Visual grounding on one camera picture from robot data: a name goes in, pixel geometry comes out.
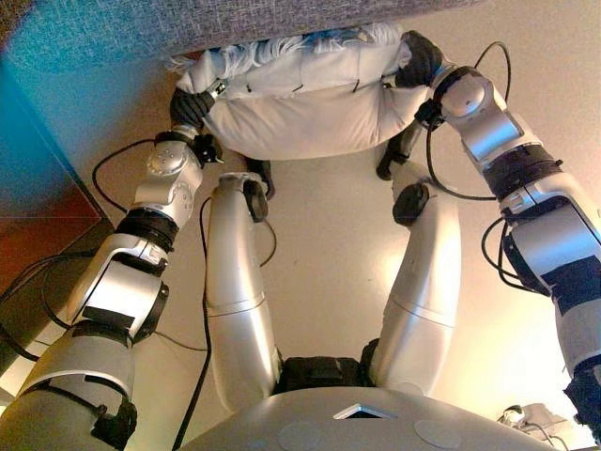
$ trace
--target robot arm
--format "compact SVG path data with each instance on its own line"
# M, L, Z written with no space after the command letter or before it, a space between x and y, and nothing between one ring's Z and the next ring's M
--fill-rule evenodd
M155 138L131 209L70 294L72 327L3 413L3 449L125 446L137 416L131 346L156 328L169 292L161 280L167 255L192 216L202 166L218 160L203 143L194 127L181 125Z
M563 357L573 378L565 393L601 441L601 210L512 114L492 83L458 67L415 32L416 55L391 83L428 84L432 120L456 129L472 163L511 226L503 247L522 284L551 295Z

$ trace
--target gray fabric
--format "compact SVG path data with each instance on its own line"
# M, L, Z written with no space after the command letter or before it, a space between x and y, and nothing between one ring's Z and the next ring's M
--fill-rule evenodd
M8 56L36 70L77 70L389 21L482 1L40 0L13 33ZM5 36L23 15L24 3L0 8Z

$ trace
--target black joint collar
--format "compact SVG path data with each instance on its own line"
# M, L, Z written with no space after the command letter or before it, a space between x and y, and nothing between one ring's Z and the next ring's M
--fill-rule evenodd
M442 83L440 85L437 86L436 90L434 91L434 96L432 96L432 100L436 104L440 105L442 96L444 96L444 94L449 90L449 88L452 85L454 85L455 82L461 77L468 74L478 76L481 75L481 73L478 70L471 68L470 66L463 66L461 68L455 69L449 75L447 75L444 80L442 80Z
M194 146L194 141L180 132L160 132L154 138L154 145L156 146L163 141L181 141L182 143L186 143L190 148Z

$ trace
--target white fringe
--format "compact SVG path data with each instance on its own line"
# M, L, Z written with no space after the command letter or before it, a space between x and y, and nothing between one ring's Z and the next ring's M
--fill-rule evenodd
M267 64L286 54L306 49L309 45L312 45L311 52L314 54L325 54L341 52L350 45L395 45L398 44L403 34L401 26L395 23L370 23L362 25L356 30L355 38L344 41L342 41L341 36L316 38L313 35L305 39L302 36L292 36L228 45L219 49L218 52L208 52L210 52L216 75L221 79L228 79L245 73L252 68ZM402 62L405 62L405 60L408 62L409 59L410 52L408 55L407 52L401 52L400 60ZM165 67L170 71L183 74L194 63L193 59L185 56L172 56L165 61Z

